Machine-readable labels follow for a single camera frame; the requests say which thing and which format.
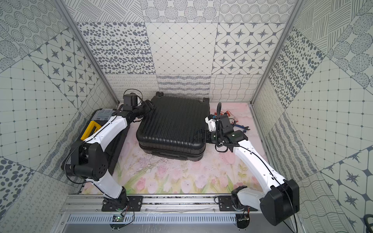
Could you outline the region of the black hard-shell suitcase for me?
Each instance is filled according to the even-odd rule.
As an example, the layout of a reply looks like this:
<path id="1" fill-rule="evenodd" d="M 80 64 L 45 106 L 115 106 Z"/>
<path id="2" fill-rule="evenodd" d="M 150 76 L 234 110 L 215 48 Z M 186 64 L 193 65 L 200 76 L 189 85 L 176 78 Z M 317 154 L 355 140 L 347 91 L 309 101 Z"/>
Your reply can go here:
<path id="1" fill-rule="evenodd" d="M 163 158 L 199 161 L 206 143 L 194 140 L 200 129 L 208 130 L 209 98 L 189 99 L 157 92 L 154 109 L 143 118 L 136 133 L 139 146 L 147 154 Z"/>

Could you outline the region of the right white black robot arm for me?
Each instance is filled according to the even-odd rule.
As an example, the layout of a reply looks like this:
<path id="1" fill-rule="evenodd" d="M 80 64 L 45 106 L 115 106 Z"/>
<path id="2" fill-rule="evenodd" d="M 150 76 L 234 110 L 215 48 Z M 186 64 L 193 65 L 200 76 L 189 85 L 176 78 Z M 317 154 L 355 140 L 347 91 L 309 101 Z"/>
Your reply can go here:
<path id="1" fill-rule="evenodd" d="M 239 186 L 231 192 L 232 206 L 238 210 L 260 210 L 273 226 L 295 216 L 299 212 L 299 185 L 295 180 L 287 180 L 272 168 L 255 150 L 242 131 L 222 133 L 200 130 L 194 140 L 226 147 L 237 156 L 257 179 L 262 191 L 254 191 Z"/>

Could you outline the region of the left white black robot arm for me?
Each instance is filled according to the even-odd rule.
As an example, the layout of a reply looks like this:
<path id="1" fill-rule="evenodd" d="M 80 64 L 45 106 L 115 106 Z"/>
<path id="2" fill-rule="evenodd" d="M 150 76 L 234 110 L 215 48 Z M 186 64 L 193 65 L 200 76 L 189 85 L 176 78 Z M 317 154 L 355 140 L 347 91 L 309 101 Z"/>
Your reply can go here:
<path id="1" fill-rule="evenodd" d="M 129 129 L 136 118 L 147 115 L 152 109 L 153 103 L 145 100 L 130 111 L 117 110 L 97 132 L 75 142 L 63 166 L 66 177 L 80 177 L 87 183 L 93 183 L 104 194 L 104 201 L 114 205 L 116 210 L 129 208 L 125 188 L 109 172 L 105 150 L 117 135 Z"/>

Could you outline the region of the red and white work glove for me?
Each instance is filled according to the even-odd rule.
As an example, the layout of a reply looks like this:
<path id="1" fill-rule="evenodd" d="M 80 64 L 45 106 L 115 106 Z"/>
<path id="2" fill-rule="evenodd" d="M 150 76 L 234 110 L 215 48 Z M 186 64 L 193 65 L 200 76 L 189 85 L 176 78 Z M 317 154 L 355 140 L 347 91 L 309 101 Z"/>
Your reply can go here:
<path id="1" fill-rule="evenodd" d="M 226 112 L 221 112 L 220 113 L 221 116 L 223 115 L 227 115 L 231 124 L 234 122 L 234 121 L 238 121 L 238 119 L 230 112 L 230 111 L 226 111 Z"/>

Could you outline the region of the floral pink table mat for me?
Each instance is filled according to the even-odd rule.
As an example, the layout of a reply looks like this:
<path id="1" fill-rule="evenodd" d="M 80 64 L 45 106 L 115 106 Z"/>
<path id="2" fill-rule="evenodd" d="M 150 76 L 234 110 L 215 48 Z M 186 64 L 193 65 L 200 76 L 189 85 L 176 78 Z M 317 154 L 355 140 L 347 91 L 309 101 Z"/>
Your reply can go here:
<path id="1" fill-rule="evenodd" d="M 220 194 L 245 185 L 262 191 L 257 178 L 231 151 L 207 144 L 197 162 L 161 158 L 145 153 L 132 123 L 113 172 L 128 194 Z"/>

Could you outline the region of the blue-handled pliers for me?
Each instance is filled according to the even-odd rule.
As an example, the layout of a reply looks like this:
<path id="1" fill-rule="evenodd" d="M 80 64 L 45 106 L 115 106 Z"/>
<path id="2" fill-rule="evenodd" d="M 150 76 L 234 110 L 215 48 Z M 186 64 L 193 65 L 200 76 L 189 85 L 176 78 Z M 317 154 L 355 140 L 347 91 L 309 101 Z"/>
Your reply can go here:
<path id="1" fill-rule="evenodd" d="M 250 130 L 250 127 L 249 126 L 243 126 L 243 125 L 239 125 L 239 124 L 235 124 L 234 127 L 237 127 L 241 130 L 243 130 L 243 132 L 247 132 Z"/>

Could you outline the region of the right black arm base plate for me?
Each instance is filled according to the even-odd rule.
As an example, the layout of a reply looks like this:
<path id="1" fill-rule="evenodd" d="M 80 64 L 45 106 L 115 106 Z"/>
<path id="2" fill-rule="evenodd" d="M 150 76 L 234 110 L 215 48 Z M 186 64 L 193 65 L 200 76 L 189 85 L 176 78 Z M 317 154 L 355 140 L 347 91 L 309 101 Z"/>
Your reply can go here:
<path id="1" fill-rule="evenodd" d="M 221 212 L 229 211 L 258 211 L 250 206 L 243 206 L 236 201 L 233 201 L 230 195 L 218 195 L 214 197 L 214 202 L 219 206 Z"/>

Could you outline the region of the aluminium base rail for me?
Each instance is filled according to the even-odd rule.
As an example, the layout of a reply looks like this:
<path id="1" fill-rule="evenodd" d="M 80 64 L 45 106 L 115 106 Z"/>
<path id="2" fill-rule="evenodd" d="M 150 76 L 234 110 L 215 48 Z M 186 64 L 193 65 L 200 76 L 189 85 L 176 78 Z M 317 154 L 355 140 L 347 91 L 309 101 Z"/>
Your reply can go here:
<path id="1" fill-rule="evenodd" d="M 63 204 L 60 214 L 65 215 L 112 215 L 129 218 L 131 214 L 143 215 L 235 215 L 242 214 L 243 211 L 221 212 L 219 206 L 215 204 L 214 197 L 218 195 L 231 194 L 134 194 L 130 196 L 143 196 L 142 207 L 139 212 L 102 212 L 104 197 L 100 195 L 69 195 Z M 262 192 L 248 190 L 239 194 L 243 200 L 239 201 L 243 206 L 250 206 L 258 211 L 250 211 L 253 214 L 261 214 L 260 201 L 265 197 Z"/>

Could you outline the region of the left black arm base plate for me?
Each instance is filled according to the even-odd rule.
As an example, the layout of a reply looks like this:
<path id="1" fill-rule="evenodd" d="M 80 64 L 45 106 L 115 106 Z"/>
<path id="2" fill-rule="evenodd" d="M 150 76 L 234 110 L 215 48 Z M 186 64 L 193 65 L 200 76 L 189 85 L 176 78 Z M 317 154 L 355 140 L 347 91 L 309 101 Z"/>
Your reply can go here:
<path id="1" fill-rule="evenodd" d="M 142 207 L 143 196 L 126 196 L 118 199 L 104 197 L 102 212 L 122 212 L 129 208 L 129 211 L 139 212 Z"/>

